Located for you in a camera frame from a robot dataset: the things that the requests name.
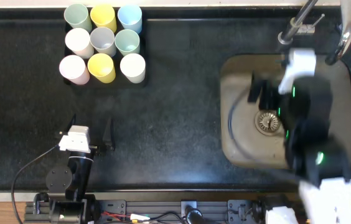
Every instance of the sink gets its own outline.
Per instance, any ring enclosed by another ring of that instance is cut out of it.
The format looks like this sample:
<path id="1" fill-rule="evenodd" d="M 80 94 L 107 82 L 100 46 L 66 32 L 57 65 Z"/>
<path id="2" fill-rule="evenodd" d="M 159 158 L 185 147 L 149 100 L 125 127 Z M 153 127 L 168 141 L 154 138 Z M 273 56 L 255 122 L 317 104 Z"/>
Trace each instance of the sink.
<path id="1" fill-rule="evenodd" d="M 222 149 L 236 166 L 260 168 L 261 164 L 245 158 L 234 146 L 228 134 L 228 113 L 238 95 L 250 87 L 251 73 L 282 79 L 284 69 L 279 63 L 282 55 L 237 55 L 223 65 L 220 75 Z M 338 61 L 329 66 L 325 55 L 317 56 L 315 75 L 330 80 L 333 104 L 330 129 L 345 147 L 351 164 L 351 79 L 347 66 Z M 258 102 L 248 103 L 246 95 L 235 108 L 233 132 L 241 147 L 270 168 L 286 169 L 284 131 L 275 111 L 260 111 Z"/>

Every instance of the faucet spout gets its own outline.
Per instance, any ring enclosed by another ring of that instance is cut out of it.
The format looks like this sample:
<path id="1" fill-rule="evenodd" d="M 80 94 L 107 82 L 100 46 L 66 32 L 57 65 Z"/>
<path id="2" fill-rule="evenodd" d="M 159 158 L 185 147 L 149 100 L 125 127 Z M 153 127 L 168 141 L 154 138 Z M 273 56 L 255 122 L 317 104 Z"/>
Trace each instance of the faucet spout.
<path id="1" fill-rule="evenodd" d="M 326 57 L 326 64 L 333 65 L 343 57 L 351 44 L 351 0 L 340 0 L 343 29 L 336 49 Z"/>

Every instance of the black tray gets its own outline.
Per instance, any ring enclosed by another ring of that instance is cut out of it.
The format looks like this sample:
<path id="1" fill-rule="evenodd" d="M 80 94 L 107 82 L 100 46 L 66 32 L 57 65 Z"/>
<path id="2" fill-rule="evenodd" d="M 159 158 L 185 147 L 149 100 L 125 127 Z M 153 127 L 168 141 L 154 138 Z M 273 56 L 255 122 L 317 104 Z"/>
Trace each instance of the black tray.
<path id="1" fill-rule="evenodd" d="M 93 21 L 91 23 L 93 24 L 93 30 L 94 30 L 96 28 L 96 25 L 94 24 Z M 145 64 L 147 65 L 146 41 L 145 41 L 145 31 L 144 31 L 145 24 L 146 24 L 145 21 L 143 21 L 143 29 L 139 33 L 139 45 L 140 45 L 139 54 L 141 56 L 143 56 L 143 58 L 145 59 Z M 116 25 L 117 25 L 117 30 L 115 32 L 115 36 L 119 31 L 124 29 L 117 17 L 116 17 Z M 65 32 L 67 33 L 71 29 L 72 29 L 72 27 L 68 23 L 66 23 Z M 72 55 L 72 54 L 74 54 L 74 53 L 65 45 L 64 57 L 66 57 L 68 55 Z M 122 89 L 122 88 L 143 88 L 144 86 L 146 86 L 146 83 L 148 80 L 147 72 L 145 73 L 145 78 L 141 83 L 132 83 L 126 78 L 126 76 L 120 70 L 120 61 L 122 58 L 123 58 L 123 55 L 120 53 L 120 51 L 118 49 L 116 49 L 116 55 L 112 57 L 113 65 L 114 65 L 115 72 L 116 72 L 116 78 L 111 83 L 102 83 L 101 81 L 99 81 L 97 78 L 95 78 L 91 74 L 90 74 L 90 80 L 84 85 L 76 85 L 76 84 L 72 83 L 70 80 L 68 80 L 67 78 L 63 78 L 63 82 L 64 82 L 64 84 L 69 85 L 69 86 L 74 86 L 75 88 Z M 88 59 L 84 59 L 84 62 L 86 63 L 86 66 L 87 66 Z"/>

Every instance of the white wall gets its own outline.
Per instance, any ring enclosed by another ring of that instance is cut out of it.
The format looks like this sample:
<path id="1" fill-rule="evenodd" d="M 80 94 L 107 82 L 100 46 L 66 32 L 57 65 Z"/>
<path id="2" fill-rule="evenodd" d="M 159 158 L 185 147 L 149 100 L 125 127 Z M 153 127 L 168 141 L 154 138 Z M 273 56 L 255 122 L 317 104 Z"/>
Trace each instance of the white wall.
<path id="1" fill-rule="evenodd" d="M 73 3 L 94 6 L 110 3 L 114 7 L 125 4 L 140 6 L 302 6 L 306 0 L 0 0 L 0 7 L 66 7 Z M 340 5 L 339 0 L 319 0 L 317 6 Z"/>

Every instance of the yellow cup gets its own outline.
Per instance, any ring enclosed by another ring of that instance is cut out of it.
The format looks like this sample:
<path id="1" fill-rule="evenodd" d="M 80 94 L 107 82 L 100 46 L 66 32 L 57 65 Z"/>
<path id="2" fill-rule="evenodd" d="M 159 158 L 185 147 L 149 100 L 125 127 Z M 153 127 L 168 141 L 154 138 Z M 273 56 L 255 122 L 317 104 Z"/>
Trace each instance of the yellow cup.
<path id="1" fill-rule="evenodd" d="M 103 83 L 110 83 L 116 77 L 113 60 L 107 54 L 93 55 L 88 60 L 87 68 L 93 76 Z"/>
<path id="2" fill-rule="evenodd" d="M 116 14 L 111 5 L 100 4 L 94 6 L 90 17 L 97 27 L 107 27 L 113 32 L 116 32 Z"/>

